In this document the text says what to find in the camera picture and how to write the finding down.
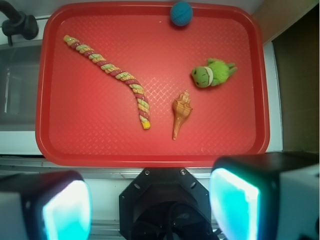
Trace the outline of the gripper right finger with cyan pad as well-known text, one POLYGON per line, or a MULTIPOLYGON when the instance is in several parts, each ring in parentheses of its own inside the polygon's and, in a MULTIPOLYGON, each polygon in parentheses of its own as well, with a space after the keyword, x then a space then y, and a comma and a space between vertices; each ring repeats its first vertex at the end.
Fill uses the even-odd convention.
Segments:
POLYGON ((304 152, 222 156, 212 167, 209 200, 228 240, 317 240, 320 156, 304 152))

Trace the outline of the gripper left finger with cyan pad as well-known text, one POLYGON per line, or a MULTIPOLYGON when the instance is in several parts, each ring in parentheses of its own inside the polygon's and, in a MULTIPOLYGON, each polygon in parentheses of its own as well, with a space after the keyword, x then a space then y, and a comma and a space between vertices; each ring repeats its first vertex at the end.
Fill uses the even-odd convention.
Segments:
POLYGON ((2 240, 87 240, 91 224, 91 192, 78 172, 1 175, 2 240))

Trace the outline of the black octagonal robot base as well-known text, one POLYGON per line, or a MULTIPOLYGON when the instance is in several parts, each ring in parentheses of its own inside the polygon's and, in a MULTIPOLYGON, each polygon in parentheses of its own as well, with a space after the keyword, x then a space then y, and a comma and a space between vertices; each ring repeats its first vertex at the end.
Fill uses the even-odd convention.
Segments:
POLYGON ((184 168, 145 168, 119 195, 127 240, 216 240, 208 190, 184 168))

